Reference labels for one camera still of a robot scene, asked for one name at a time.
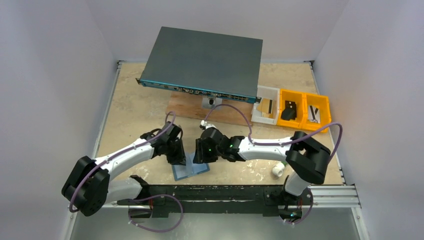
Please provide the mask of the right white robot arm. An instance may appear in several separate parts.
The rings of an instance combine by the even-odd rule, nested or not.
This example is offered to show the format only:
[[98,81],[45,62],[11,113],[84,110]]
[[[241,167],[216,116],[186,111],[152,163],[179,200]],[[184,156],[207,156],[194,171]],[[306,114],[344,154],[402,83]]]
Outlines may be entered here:
[[206,164],[218,158],[229,162],[272,160],[287,163],[293,173],[285,181],[280,196],[284,202],[292,204],[309,185],[324,183],[331,151],[303,131],[280,139],[249,139],[242,135],[228,137],[214,126],[205,127],[195,141],[192,161]]

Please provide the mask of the grey card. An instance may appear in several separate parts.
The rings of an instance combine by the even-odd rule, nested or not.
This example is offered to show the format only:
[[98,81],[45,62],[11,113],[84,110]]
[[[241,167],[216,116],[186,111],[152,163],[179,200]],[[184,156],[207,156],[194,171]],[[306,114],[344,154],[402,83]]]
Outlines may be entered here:
[[273,113],[273,101],[270,99],[268,101],[268,114],[271,115]]

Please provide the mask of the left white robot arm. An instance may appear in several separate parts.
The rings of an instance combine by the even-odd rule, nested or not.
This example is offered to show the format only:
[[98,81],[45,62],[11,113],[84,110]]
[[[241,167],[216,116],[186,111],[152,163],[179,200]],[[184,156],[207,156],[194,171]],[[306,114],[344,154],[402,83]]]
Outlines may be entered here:
[[165,156],[170,165],[185,165],[186,156],[180,126],[167,121],[162,128],[142,134],[130,145],[111,154],[92,159],[78,159],[65,181],[61,194],[69,200],[71,213],[89,217],[110,202],[132,200],[138,205],[149,199],[147,184],[131,176],[125,181],[113,180],[131,167]]

